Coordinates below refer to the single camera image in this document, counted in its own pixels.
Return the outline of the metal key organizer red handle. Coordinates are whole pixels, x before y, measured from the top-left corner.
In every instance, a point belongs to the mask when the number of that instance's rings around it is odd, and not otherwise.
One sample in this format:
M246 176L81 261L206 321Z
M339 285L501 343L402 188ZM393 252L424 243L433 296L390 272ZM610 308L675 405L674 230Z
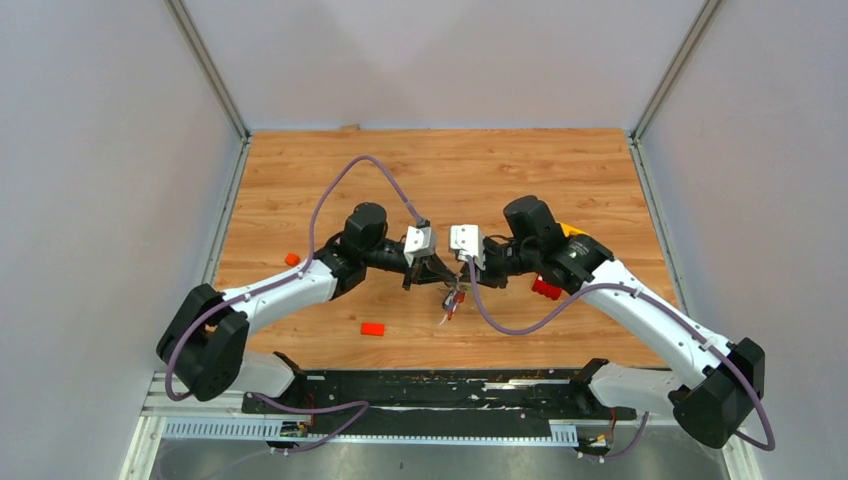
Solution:
M443 317L447 317L447 321L452 319L458 306L464 302L465 292L466 288L459 283L453 288L448 288L448 292L442 301Z

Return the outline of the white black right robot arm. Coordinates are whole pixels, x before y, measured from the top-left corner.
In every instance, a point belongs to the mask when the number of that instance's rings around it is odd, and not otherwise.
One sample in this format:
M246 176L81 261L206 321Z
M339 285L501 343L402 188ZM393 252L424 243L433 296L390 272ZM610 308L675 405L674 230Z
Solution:
M557 221L538 197L510 202L503 215L511 231L504 243L472 224L454 225L449 233L449 249L464 264L462 280L491 327L505 335L529 335L582 300L641 340L669 369L663 373L596 359L570 392L577 413L592 418L608 407L633 408L674 418L710 448L722 448L736 436L762 451L775 449L762 404L765 352L760 345L749 338L733 342L691 319L601 242ZM482 304L480 289L503 288L510 277L528 273L566 297L529 327L505 327Z

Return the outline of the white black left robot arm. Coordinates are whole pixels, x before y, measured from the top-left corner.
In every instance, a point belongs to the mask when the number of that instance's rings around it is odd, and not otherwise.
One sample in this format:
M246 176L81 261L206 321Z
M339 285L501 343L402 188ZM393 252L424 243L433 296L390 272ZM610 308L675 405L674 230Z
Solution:
M156 346L157 356L198 401L228 390L260 393L283 413L298 411L306 386L283 354L247 350L250 337L311 305L339 298L357 287L369 269L402 275L402 286L444 283L457 276L435 252L436 235L426 220L400 240L387 236L386 210L361 203L343 229L312 257L254 284L218 291L203 283L189 291Z

